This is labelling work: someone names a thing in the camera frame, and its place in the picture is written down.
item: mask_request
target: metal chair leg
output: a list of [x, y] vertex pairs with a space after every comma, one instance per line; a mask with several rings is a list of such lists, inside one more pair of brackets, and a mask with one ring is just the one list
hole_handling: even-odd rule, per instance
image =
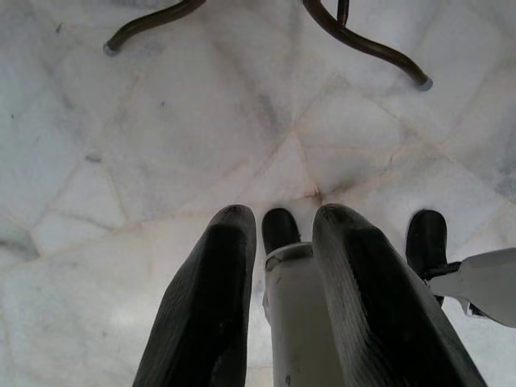
[[108, 56], [114, 56], [119, 52], [122, 44], [132, 36], [185, 17], [194, 12], [205, 2], [206, 0], [185, 0], [175, 6], [158, 10], [152, 14], [135, 19], [116, 31], [113, 37], [104, 44], [104, 52]]
[[306, 10], [312, 18], [326, 32], [347, 46], [365, 52], [366, 54], [383, 59], [403, 70], [412, 78], [421, 91], [429, 90], [433, 82], [408, 56], [383, 44], [373, 42], [355, 32], [348, 30], [346, 26], [349, 9], [349, 0], [339, 0], [337, 19], [333, 18], [320, 0], [303, 0]]

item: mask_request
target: floor tile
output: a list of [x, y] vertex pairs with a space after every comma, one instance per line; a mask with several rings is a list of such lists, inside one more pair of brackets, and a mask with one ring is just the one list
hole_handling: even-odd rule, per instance
[[434, 81], [426, 93], [400, 79], [385, 106], [428, 139], [446, 138], [475, 97], [482, 81], [504, 60], [508, 43], [493, 25], [460, 2], [450, 2], [414, 52]]
[[514, 385], [516, 375], [510, 369], [516, 362], [516, 330], [494, 321], [468, 317], [452, 299], [446, 299], [443, 309], [487, 385]]
[[213, 185], [193, 195], [191, 200], [177, 210], [177, 215], [215, 214], [225, 206], [239, 203], [238, 197], [258, 173], [256, 166], [249, 162], [237, 164]]
[[79, 120], [63, 94], [48, 87], [0, 131], [2, 204], [28, 226], [37, 223], [81, 157]]
[[462, 166], [425, 144], [414, 144], [379, 177], [325, 198], [360, 212], [404, 256], [411, 216], [427, 208], [447, 220], [450, 254], [483, 227], [504, 201]]
[[480, 87], [464, 119], [444, 143], [462, 165], [516, 202], [516, 54]]
[[81, 118], [77, 134], [87, 152], [100, 152], [137, 77], [138, 69], [84, 45], [74, 48], [56, 67], [52, 82], [68, 108]]
[[57, 64], [73, 46], [57, 24], [38, 14], [27, 0], [8, 0], [0, 10], [0, 104], [18, 117], [50, 81]]
[[16, 385], [130, 385], [159, 302], [148, 254], [135, 230], [9, 271]]
[[[96, 0], [29, 0], [36, 8], [47, 12], [59, 23], [72, 26], [88, 26], [95, 28], [121, 27], [126, 22], [155, 10], [157, 2], [130, 0], [127, 2]], [[171, 4], [170, 0], [162, 0], [160, 4]]]
[[308, 174], [302, 145], [291, 133], [269, 157], [257, 177], [240, 194], [238, 202], [274, 203], [317, 194]]
[[215, 212], [144, 223], [157, 297], [163, 296], [214, 215]]
[[[288, 46], [252, 13], [229, 16], [169, 42], [107, 141], [106, 162], [131, 220], [174, 214], [243, 164], [255, 176], [289, 130], [289, 66], [273, 55]], [[254, 32], [244, 38], [245, 18]]]
[[314, 100], [297, 128], [318, 189], [330, 194], [382, 174], [414, 133], [349, 85]]
[[516, 4], [511, 0], [469, 0], [476, 11], [516, 39]]
[[506, 204], [448, 260], [463, 260], [483, 252], [516, 248], [516, 206]]
[[124, 215], [100, 160], [85, 161], [52, 203], [34, 235], [47, 255], [114, 231]]

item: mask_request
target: white marble floor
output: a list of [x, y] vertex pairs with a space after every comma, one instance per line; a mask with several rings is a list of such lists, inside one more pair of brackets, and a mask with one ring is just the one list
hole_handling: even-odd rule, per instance
[[[136, 36], [171, 0], [0, 1], [0, 385], [131, 385], [164, 287], [211, 216], [287, 206], [310, 239], [342, 202], [403, 253], [410, 216], [448, 220], [450, 260], [516, 246], [513, 0], [356, 0], [349, 26], [411, 55], [344, 47], [300, 0], [213, 0]], [[256, 256], [248, 385], [270, 386]], [[516, 331], [444, 308], [490, 386]]]

